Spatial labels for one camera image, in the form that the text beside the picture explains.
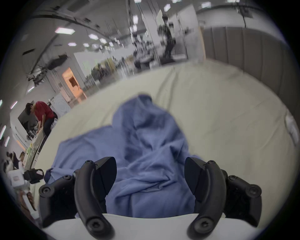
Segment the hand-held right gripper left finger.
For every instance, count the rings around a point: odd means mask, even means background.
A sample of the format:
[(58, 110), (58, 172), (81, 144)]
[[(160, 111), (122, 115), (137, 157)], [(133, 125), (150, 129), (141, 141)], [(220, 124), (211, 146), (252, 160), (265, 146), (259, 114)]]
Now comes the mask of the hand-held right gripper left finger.
[(112, 239), (114, 228), (104, 217), (106, 196), (117, 175), (114, 157), (87, 160), (72, 175), (63, 175), (39, 189), (40, 226), (75, 218), (78, 213), (88, 233), (99, 240)]

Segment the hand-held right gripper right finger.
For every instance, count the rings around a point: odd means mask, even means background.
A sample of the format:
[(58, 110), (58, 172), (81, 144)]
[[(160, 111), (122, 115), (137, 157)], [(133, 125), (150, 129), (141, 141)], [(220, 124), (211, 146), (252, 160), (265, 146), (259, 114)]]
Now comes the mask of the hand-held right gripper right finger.
[(187, 157), (184, 166), (186, 183), (195, 197), (194, 213), (187, 235), (204, 239), (211, 235), (222, 214), (257, 227), (262, 212), (262, 190), (235, 175), (228, 175), (215, 161), (204, 162)]

